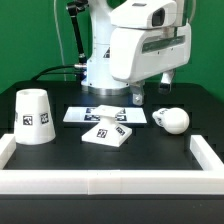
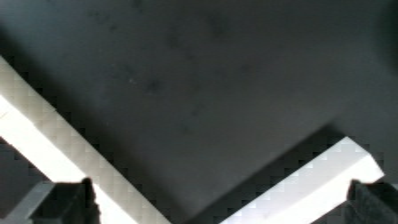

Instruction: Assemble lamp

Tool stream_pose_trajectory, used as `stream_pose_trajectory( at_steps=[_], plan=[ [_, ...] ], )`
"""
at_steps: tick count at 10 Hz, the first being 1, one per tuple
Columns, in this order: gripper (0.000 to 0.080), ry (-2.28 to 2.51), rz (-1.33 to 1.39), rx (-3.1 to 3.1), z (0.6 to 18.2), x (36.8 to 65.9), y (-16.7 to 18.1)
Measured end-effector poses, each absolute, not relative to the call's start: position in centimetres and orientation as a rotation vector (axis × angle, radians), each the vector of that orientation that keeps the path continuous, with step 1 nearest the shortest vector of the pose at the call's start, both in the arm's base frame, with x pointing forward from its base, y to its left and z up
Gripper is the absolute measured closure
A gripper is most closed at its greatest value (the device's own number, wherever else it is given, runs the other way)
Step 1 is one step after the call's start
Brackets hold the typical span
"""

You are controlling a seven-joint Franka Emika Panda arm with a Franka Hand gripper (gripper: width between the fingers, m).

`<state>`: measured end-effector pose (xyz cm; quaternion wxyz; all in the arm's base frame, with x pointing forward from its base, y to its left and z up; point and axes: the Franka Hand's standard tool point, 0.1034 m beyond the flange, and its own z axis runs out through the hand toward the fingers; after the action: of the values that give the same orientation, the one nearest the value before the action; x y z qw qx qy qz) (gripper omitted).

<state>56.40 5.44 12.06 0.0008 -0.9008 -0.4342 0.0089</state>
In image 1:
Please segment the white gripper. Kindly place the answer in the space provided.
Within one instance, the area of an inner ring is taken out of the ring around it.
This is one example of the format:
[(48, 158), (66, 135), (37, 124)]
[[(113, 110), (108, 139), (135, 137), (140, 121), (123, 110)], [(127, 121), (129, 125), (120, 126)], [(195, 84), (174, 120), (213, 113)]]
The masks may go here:
[(175, 68), (188, 63), (191, 52), (191, 27), (165, 36), (163, 29), (116, 28), (110, 41), (110, 74), (116, 80), (132, 83), (134, 105), (144, 103), (144, 79), (163, 73), (158, 91), (169, 94)]

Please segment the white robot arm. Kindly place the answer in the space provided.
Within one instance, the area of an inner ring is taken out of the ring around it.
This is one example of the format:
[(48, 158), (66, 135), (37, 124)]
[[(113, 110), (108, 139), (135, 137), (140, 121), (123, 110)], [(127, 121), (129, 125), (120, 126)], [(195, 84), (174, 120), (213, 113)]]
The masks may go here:
[(160, 74), (159, 91), (169, 93), (175, 69), (190, 58), (187, 2), (126, 0), (112, 9), (107, 0), (89, 0), (92, 55), (83, 88), (100, 95), (130, 90), (142, 105), (145, 80)]

